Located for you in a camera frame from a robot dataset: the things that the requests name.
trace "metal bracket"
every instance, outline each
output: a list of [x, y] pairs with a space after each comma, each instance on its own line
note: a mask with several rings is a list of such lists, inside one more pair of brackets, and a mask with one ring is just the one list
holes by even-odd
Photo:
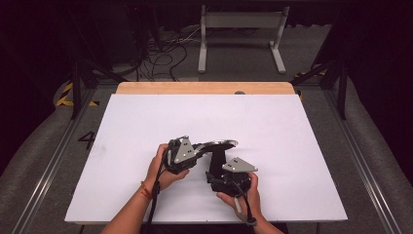
[[231, 173], [248, 173], [257, 172], [258, 169], [243, 159], [236, 157], [226, 164], [222, 165], [222, 169]]
[[189, 137], [184, 136], [181, 139], [181, 144], [179, 146], [178, 152], [176, 153], [174, 163], [182, 163], [188, 159], [195, 157], [195, 149], [192, 147]]

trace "black mechanical device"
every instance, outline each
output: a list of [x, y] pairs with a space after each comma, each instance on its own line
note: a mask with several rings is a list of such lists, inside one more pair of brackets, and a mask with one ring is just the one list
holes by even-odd
[[212, 191], [223, 192], [232, 197], [239, 197], [250, 187], [248, 172], [256, 172], [257, 168], [241, 158], [226, 161], [225, 151], [237, 146], [235, 140], [214, 140], [206, 143], [191, 144], [188, 136], [169, 141], [164, 153], [163, 163], [173, 174], [193, 168], [197, 160], [211, 153], [209, 172], [206, 172], [206, 182], [210, 183]]

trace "gray carpet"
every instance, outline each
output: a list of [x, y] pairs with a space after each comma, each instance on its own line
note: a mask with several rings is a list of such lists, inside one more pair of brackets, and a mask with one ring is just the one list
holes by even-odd
[[[286, 67], [286, 74], [280, 75], [268, 47], [272, 32], [258, 30], [243, 35], [232, 30], [215, 31], [208, 37], [206, 73], [199, 74], [199, 43], [185, 45], [187, 58], [172, 72], [180, 80], [193, 81], [289, 81], [294, 74], [310, 69], [314, 57], [328, 32], [329, 27], [287, 28], [282, 37], [280, 51]], [[182, 48], [170, 53], [177, 63], [185, 55]], [[168, 58], [159, 58], [168, 63]], [[147, 63], [149, 72], [151, 64]], [[156, 65], [156, 73], [169, 73], [170, 66]], [[146, 80], [143, 72], [126, 76], [130, 80]], [[170, 80], [168, 75], [154, 76], [157, 80]], [[317, 78], [307, 84], [314, 84]], [[365, 181], [360, 176], [340, 119], [328, 102], [327, 91], [318, 86], [296, 87], [303, 92], [303, 105], [319, 142], [337, 190], [344, 204], [349, 220], [323, 222], [320, 233], [391, 233], [386, 230], [376, 207], [372, 203]], [[65, 213], [71, 201], [71, 194], [88, 158], [87, 143], [78, 139], [88, 132], [97, 132], [102, 115], [116, 84], [101, 80], [91, 100], [99, 106], [88, 106], [63, 152], [61, 164], [33, 219], [22, 233], [78, 233], [81, 226], [64, 222]], [[389, 147], [359, 103], [357, 92], [350, 82], [347, 98], [347, 117], [350, 127], [371, 173], [382, 189], [383, 196], [397, 221], [400, 233], [413, 233], [413, 190], [403, 176]], [[0, 177], [0, 233], [12, 233], [24, 207], [33, 193], [37, 181], [47, 168], [62, 135], [70, 123], [70, 106], [59, 106], [21, 146], [9, 167]], [[288, 223], [289, 233], [316, 233], [315, 223]], [[85, 234], [99, 233], [103, 225], [86, 226]]]

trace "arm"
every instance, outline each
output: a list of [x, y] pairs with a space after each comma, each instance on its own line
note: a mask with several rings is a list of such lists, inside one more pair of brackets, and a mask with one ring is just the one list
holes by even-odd
[[[152, 162], [149, 165], [146, 179], [143, 181], [143, 185], [149, 193], [152, 191], [159, 166], [162, 163], [162, 155], [167, 147], [167, 144], [161, 144], [158, 148], [156, 156], [152, 159]], [[188, 173], [188, 170], [185, 170], [178, 175], [174, 175], [168, 171], [163, 172], [159, 177], [161, 191], [169, 187], [174, 181], [185, 178]], [[146, 193], [143, 187], [140, 186], [128, 202], [116, 214], [116, 216], [106, 225], [101, 233], [138, 233], [143, 217], [145, 216], [146, 209], [151, 202], [151, 198], [148, 198], [145, 194]]]
[[[248, 175], [251, 178], [251, 187], [247, 192], [247, 199], [251, 208], [252, 216], [257, 220], [257, 224], [256, 226], [254, 226], [254, 232], [256, 234], [282, 234], [282, 232], [279, 231], [279, 229], [269, 221], [267, 221], [267, 219], [265, 219], [264, 215], [261, 213], [261, 202], [258, 192], [258, 176], [254, 173], [248, 173]], [[216, 196], [220, 198], [224, 203], [232, 207], [234, 209], [235, 215], [237, 215], [237, 217], [241, 221], [246, 221], [246, 203], [243, 197], [239, 198], [242, 212], [238, 213], [233, 197], [220, 192], [216, 193]]]

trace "white table surface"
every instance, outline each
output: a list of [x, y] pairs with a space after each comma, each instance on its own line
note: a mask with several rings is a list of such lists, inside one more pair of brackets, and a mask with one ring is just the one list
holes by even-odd
[[[112, 95], [65, 221], [110, 221], [144, 180], [158, 145], [182, 136], [238, 141], [227, 161], [240, 157], [258, 168], [268, 220], [347, 219], [297, 95]], [[239, 222], [211, 191], [209, 162], [199, 159], [161, 192], [154, 223]]]

